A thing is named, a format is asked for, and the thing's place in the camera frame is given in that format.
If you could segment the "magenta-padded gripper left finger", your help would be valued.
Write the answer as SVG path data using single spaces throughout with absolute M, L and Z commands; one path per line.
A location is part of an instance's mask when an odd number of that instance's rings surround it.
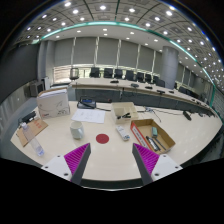
M 82 176 L 91 154 L 91 145 L 84 144 L 66 155 L 58 155 L 51 159 L 42 169 L 77 185 L 81 184 Z

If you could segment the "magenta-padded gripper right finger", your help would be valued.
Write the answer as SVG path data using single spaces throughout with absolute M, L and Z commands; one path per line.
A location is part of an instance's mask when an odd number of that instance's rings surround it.
M 136 160 L 143 185 L 152 183 L 182 169 L 167 154 L 158 155 L 136 143 L 133 144 L 132 154 Z

